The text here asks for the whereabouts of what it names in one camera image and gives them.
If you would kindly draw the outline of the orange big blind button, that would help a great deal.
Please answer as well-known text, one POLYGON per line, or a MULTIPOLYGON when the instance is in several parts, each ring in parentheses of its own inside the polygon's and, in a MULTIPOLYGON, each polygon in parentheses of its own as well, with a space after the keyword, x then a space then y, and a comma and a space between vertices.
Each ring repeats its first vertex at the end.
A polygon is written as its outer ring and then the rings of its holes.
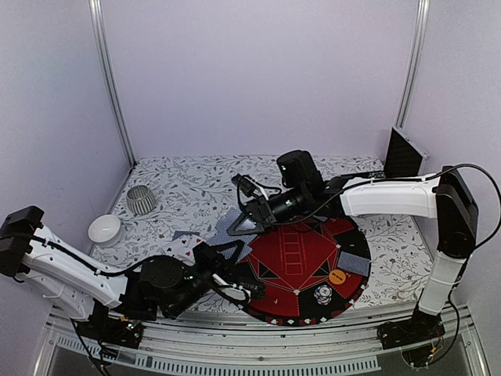
POLYGON ((345 272, 341 269, 334 269, 329 274, 329 281, 333 285, 342 285, 347 279, 345 272))

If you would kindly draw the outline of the white blue chip stack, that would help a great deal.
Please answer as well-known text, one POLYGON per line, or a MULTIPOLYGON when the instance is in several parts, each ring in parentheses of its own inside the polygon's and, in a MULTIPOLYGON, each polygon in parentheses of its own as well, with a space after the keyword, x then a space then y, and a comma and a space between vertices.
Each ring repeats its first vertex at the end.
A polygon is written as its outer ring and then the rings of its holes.
POLYGON ((314 290, 313 296, 317 304, 327 306, 332 301, 333 289, 328 284, 320 285, 314 290))

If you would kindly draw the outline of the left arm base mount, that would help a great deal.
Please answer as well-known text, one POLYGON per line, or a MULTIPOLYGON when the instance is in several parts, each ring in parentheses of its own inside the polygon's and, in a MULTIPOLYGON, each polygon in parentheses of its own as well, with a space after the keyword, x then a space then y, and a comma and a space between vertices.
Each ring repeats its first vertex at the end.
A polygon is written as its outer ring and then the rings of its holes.
POLYGON ((77 322, 77 333, 105 344, 138 349, 144 326, 141 322, 122 320, 107 313, 93 313, 87 321, 77 322))

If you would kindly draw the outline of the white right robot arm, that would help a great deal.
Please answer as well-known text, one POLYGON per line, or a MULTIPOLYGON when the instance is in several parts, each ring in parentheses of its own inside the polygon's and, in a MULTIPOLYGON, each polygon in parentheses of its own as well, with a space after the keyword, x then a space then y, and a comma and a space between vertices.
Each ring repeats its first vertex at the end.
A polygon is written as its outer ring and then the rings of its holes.
POLYGON ((312 155, 293 150, 276 160, 284 191, 266 196, 260 184, 247 175, 235 175, 240 216, 228 230, 242 236, 243 222, 263 234, 278 226, 299 225, 317 215, 328 219, 366 215, 406 215, 433 220, 438 228, 434 263, 416 305, 417 314, 405 324, 405 335, 422 341, 435 327, 473 251, 477 249, 478 205, 460 174, 460 165, 420 176, 339 175, 322 177, 312 155))

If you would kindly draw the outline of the blue card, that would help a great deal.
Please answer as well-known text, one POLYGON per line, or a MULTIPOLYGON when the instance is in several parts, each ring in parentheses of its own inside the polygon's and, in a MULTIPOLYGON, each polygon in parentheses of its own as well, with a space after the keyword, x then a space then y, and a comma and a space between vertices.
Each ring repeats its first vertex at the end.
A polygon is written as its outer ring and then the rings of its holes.
POLYGON ((337 267, 343 271, 368 277, 370 274, 371 260, 347 252, 341 252, 337 267))

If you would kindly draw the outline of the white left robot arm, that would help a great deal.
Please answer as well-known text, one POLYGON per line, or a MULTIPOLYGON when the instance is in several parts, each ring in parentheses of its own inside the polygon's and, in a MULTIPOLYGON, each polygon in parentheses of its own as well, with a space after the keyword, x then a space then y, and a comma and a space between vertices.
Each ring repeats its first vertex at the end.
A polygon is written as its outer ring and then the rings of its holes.
POLYGON ((1 273, 37 286, 100 340, 111 339, 113 318, 98 308, 133 320, 174 319, 208 291, 243 308, 265 297, 266 287, 241 277, 237 263, 245 243, 209 245, 196 235, 180 236, 163 255, 120 269, 81 253, 42 222, 44 212, 29 206, 1 225, 1 273))

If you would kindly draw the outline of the two of clubs card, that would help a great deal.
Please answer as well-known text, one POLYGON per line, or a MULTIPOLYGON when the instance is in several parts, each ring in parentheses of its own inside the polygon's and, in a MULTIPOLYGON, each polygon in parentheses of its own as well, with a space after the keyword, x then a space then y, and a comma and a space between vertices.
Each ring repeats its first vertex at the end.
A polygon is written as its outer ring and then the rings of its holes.
POLYGON ((165 252, 167 255, 177 258, 179 260, 184 260, 185 262, 194 262, 193 253, 191 256, 184 256, 182 254, 182 243, 181 236, 184 235, 199 235, 197 232, 189 231, 175 231, 171 242, 168 242, 165 247, 165 252))

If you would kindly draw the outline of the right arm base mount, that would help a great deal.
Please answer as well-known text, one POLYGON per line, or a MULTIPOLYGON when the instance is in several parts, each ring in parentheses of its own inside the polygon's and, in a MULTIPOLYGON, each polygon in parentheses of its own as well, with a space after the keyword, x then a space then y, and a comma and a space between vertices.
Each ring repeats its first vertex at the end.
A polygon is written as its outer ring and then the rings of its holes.
POLYGON ((440 319, 388 321, 377 327, 377 337, 383 349, 403 349, 403 360, 413 368, 431 364, 444 334, 440 319))

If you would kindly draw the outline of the blue playing card deck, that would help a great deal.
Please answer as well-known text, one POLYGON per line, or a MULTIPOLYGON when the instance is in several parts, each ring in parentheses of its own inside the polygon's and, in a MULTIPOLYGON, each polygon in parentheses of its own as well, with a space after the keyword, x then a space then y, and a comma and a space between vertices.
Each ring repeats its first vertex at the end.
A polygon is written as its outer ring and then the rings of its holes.
MULTIPOLYGON (((240 252, 240 255, 237 259, 237 262, 240 262, 242 259, 244 259, 246 256, 248 256, 252 252, 251 248, 251 242, 254 241, 254 239, 257 237, 256 234, 247 234, 247 235, 241 235, 241 236, 230 236, 228 234, 229 227, 239 218, 241 215, 241 211, 237 208, 229 208, 229 210, 224 214, 217 222, 215 225, 216 232, 215 234, 205 240, 205 242, 210 245, 210 246, 215 246, 215 245, 220 245, 220 244, 226 244, 234 240, 241 240, 244 242, 244 246, 240 252)), ((240 224, 237 229, 240 231, 243 230, 254 230, 255 225, 249 220, 244 218, 244 221, 242 224, 240 224)), ((235 252, 235 248, 225 250, 222 252, 222 254, 225 256, 226 259, 230 259, 233 256, 233 253, 235 252)))

